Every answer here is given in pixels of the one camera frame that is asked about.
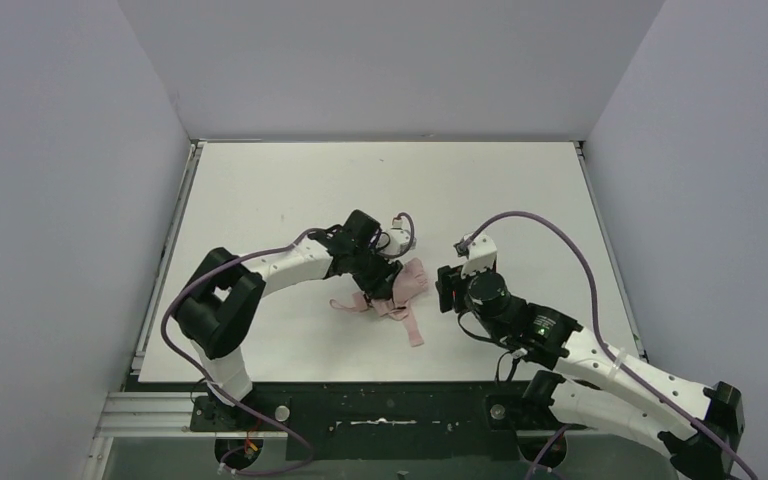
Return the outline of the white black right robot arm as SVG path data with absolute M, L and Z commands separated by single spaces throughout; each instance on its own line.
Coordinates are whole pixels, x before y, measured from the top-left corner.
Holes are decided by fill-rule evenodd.
M 443 266 L 441 312 L 473 316 L 498 346 L 540 366 L 525 405 L 563 424 L 633 440 L 688 479 L 727 479 L 744 432 L 740 391 L 683 379 L 599 340 L 592 328 L 513 295 L 495 267 Z

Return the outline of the pink and black umbrella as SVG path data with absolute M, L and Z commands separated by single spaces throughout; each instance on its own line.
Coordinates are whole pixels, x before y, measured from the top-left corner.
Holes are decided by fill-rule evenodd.
M 407 333 L 410 346 L 419 347 L 424 344 L 424 339 L 413 312 L 412 302 L 427 292 L 429 285 L 430 281 L 422 261 L 412 258 L 396 276 L 390 299 L 369 299 L 358 291 L 352 295 L 350 305 L 341 304 L 335 299 L 331 299 L 329 305 L 335 310 L 353 313 L 374 311 L 379 317 L 388 317 L 399 322 Z

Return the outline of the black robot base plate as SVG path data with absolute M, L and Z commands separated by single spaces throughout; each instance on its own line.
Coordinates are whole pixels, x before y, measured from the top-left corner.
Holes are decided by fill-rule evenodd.
M 560 427 L 526 404 L 527 381 L 260 383 L 241 407 L 193 400 L 189 428 L 216 435 L 217 459 L 252 467 L 280 440 L 289 462 L 531 460 Z

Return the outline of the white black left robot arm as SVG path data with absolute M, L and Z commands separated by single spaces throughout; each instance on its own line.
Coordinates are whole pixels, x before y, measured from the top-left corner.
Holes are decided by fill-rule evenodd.
M 253 390 L 241 345 L 259 303 L 307 281 L 348 275 L 364 300 L 392 299 L 401 257 L 416 244 L 412 217 L 401 212 L 390 227 L 361 210 L 341 224 L 303 231 L 289 245 L 244 256 L 219 247 L 208 252 L 163 319 L 174 320 L 198 354 L 218 402 L 232 406 Z

